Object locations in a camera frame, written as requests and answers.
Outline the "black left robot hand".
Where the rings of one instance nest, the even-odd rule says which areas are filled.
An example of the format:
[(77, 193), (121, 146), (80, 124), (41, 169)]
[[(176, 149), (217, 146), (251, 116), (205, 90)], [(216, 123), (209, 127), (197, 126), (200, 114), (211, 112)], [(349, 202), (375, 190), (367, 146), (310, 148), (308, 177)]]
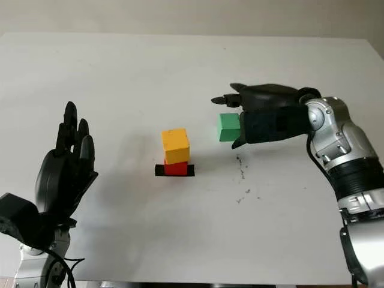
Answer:
[(70, 219), (98, 173), (89, 125), (77, 120), (76, 105), (69, 101), (59, 125), (56, 146), (49, 151), (35, 184), (38, 211), (56, 220)]

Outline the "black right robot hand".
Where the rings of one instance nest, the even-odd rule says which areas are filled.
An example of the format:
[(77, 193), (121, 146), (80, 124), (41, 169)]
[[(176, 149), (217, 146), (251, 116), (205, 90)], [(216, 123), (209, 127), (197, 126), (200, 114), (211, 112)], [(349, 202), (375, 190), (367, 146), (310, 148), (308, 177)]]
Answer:
[(232, 143), (236, 149), (246, 143), (266, 143), (310, 134), (308, 100), (321, 97), (315, 88), (296, 89), (279, 84), (248, 86), (231, 83), (236, 92), (212, 98), (215, 104), (241, 107), (240, 136)]

